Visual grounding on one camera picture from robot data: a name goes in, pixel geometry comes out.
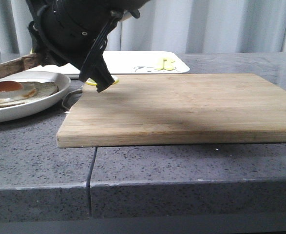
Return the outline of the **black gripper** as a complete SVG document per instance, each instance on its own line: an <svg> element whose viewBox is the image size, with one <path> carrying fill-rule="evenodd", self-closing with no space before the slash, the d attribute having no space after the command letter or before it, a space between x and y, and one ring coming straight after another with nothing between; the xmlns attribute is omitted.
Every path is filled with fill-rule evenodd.
<svg viewBox="0 0 286 234"><path fill-rule="evenodd" d="M102 53L108 34L123 18L123 1L29 0L27 6L32 48L43 55L43 65L70 63L89 70L98 93L114 83Z"/></svg>

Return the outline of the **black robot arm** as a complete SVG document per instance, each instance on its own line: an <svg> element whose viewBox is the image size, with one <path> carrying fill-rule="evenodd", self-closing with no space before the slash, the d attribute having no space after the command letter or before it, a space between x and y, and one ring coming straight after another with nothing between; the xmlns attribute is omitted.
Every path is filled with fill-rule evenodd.
<svg viewBox="0 0 286 234"><path fill-rule="evenodd" d="M144 0L28 0L33 52L41 65L72 64L79 80L95 81L98 92L114 83L103 58L108 34L126 15L140 17Z"/></svg>

